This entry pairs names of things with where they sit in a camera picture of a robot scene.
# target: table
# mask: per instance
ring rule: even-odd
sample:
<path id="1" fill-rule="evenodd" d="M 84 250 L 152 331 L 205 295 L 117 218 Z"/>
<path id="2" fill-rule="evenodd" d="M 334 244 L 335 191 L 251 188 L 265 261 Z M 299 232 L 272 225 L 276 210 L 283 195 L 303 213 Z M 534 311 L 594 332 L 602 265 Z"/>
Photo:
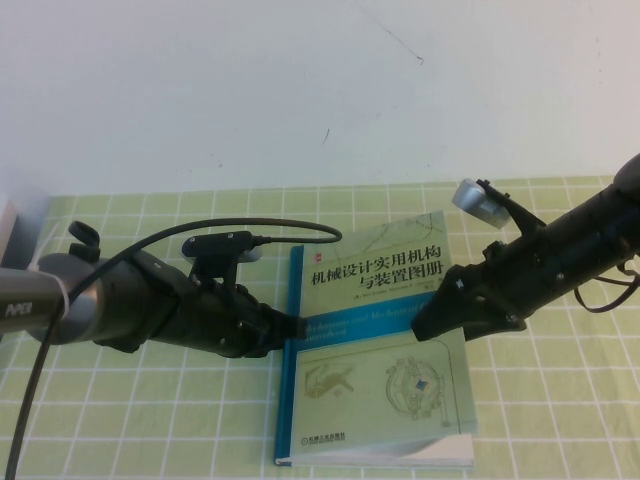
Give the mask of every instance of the table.
<path id="1" fill-rule="evenodd" d="M 611 178 L 495 182 L 551 221 Z M 453 260 L 481 261 L 496 231 L 455 209 L 453 183 L 196 193 L 58 197 L 43 233 L 61 221 L 49 251 L 66 251 L 71 219 L 102 234 L 103 256 L 160 229 L 206 217 L 268 216 L 318 221 L 350 231 L 443 209 Z M 257 234 L 276 228 L 252 228 Z M 186 235 L 148 251 L 188 271 Z M 239 280 L 283 309 L 287 245 L 269 245 Z M 616 287 L 590 284 L 604 304 Z M 525 332 L 467 344 L 479 417 L 471 472 L 390 468 L 277 468 L 271 457 L 280 352 L 226 360 L 148 342 L 133 355 L 94 344 L 53 348 L 37 393 L 23 478 L 631 478 L 640 476 L 640 295 L 613 313 L 591 315 L 567 296 L 538 312 Z M 0 449 L 6 458 L 38 344 L 10 335 L 0 344 Z"/>

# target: black cable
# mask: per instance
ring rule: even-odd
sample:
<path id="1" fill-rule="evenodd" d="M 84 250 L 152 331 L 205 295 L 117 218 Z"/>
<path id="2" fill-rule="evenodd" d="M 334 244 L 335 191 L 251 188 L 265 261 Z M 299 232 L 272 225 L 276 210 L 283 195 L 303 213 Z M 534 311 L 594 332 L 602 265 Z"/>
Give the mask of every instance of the black cable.
<path id="1" fill-rule="evenodd" d="M 634 282 L 625 282 L 624 280 L 615 280 L 613 278 L 606 277 L 596 277 L 594 278 L 594 280 L 598 280 L 599 282 L 603 283 L 610 283 L 611 285 L 620 285 L 621 287 L 630 287 L 634 284 Z"/>
<path id="2" fill-rule="evenodd" d="M 626 302 L 629 297 L 631 297 L 631 295 L 633 295 L 636 290 L 638 290 L 638 288 L 640 288 L 640 274 L 638 272 L 635 272 L 633 270 L 626 270 L 624 268 L 624 264 L 622 265 L 618 265 L 618 270 L 622 273 L 624 273 L 625 275 L 628 275 L 630 277 L 633 277 L 633 280 L 631 282 L 625 282 L 623 280 L 614 280 L 611 278 L 605 278 L 605 277 L 596 277 L 596 280 L 599 280 L 601 282 L 605 282 L 605 283 L 610 283 L 612 285 L 621 285 L 621 286 L 626 286 L 627 289 L 622 292 L 622 294 L 616 298 L 613 302 L 609 303 L 608 305 L 604 305 L 602 307 L 588 307 L 585 303 L 584 300 L 582 299 L 582 295 L 580 294 L 580 290 L 578 288 L 576 288 L 573 291 L 573 294 L 576 297 L 576 300 L 578 301 L 578 303 L 580 304 L 580 306 L 582 306 L 585 310 L 587 310 L 590 313 L 606 313 L 609 312 L 611 310 L 613 310 L 614 308 L 618 308 L 620 305 L 622 305 L 624 302 Z"/>
<path id="3" fill-rule="evenodd" d="M 333 243 L 342 239 L 342 233 L 335 228 L 312 222 L 303 222 L 300 220 L 287 220 L 277 218 L 215 218 L 184 223 L 182 225 L 177 225 L 175 227 L 167 228 L 160 232 L 154 233 L 153 235 L 149 235 L 148 237 L 143 238 L 142 240 L 134 243 L 133 245 L 125 248 L 121 252 L 111 257 L 109 260 L 96 268 L 90 275 L 87 275 L 87 277 L 85 277 L 71 290 L 71 292 L 69 292 L 69 305 L 73 304 L 73 302 L 80 296 L 82 292 L 84 292 L 93 282 L 106 274 L 118 263 L 124 260 L 128 260 L 136 252 L 139 252 L 143 248 L 148 247 L 155 242 L 163 240 L 172 235 L 177 235 L 178 233 L 188 232 L 191 230 L 198 230 L 201 228 L 209 227 L 229 227 L 232 225 L 302 228 L 306 230 L 315 230 L 319 232 L 329 233 L 332 235 L 331 237 L 322 238 L 256 236 L 256 245 L 264 245 L 267 243 Z M 31 376 L 29 377 L 29 382 L 27 383 L 27 388 L 24 392 L 22 406 L 20 407 L 20 413 L 18 414 L 18 420 L 16 421 L 16 429 L 13 434 L 11 450 L 9 451 L 9 458 L 7 460 L 7 468 L 4 477 L 5 480 L 14 480 L 16 477 L 18 460 L 20 459 L 20 449 L 22 448 L 24 433 L 27 429 L 27 422 L 29 420 L 31 405 L 35 397 L 36 387 L 38 386 L 38 381 L 40 379 L 40 374 L 42 373 L 44 361 L 51 346 L 51 338 L 59 324 L 59 321 L 60 314 L 57 314 L 54 320 L 49 325 L 49 328 L 47 329 L 45 337 L 42 340 L 42 344 L 40 345 L 40 349 L 38 350 L 38 355 L 36 356 L 36 360 L 33 364 Z"/>

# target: green book cover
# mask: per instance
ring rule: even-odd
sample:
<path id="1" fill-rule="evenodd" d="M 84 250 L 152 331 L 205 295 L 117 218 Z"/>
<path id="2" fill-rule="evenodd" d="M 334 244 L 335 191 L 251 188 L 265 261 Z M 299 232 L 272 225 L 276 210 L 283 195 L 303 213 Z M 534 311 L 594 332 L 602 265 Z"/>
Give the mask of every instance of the green book cover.
<path id="1" fill-rule="evenodd" d="M 410 328 L 450 266 L 442 212 L 293 249 L 289 310 L 309 325 L 285 347 L 278 463 L 476 430 L 462 330 Z"/>

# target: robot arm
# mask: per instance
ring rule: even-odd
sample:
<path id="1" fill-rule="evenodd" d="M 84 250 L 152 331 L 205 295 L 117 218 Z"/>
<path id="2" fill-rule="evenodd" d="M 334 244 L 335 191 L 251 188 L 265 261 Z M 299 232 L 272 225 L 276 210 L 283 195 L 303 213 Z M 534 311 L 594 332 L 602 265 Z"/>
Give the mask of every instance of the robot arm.
<path id="1" fill-rule="evenodd" d="M 582 303 L 577 288 L 601 279 L 599 275 L 613 267 L 634 278 L 601 279 L 628 286 L 611 308 L 640 286 L 638 274 L 624 267 L 640 252 L 640 155 L 609 187 L 549 225 L 489 182 L 479 180 L 477 185 L 483 195 L 475 202 L 461 202 L 466 210 L 494 225 L 504 223 L 506 211 L 522 235 L 509 244 L 489 245 L 483 251 L 485 261 L 478 265 L 449 269 L 432 301 L 412 322 L 418 340 L 458 327 L 463 327 L 467 340 L 524 330 L 526 318 L 571 290 Z M 469 191 L 478 197 L 478 189 Z"/>

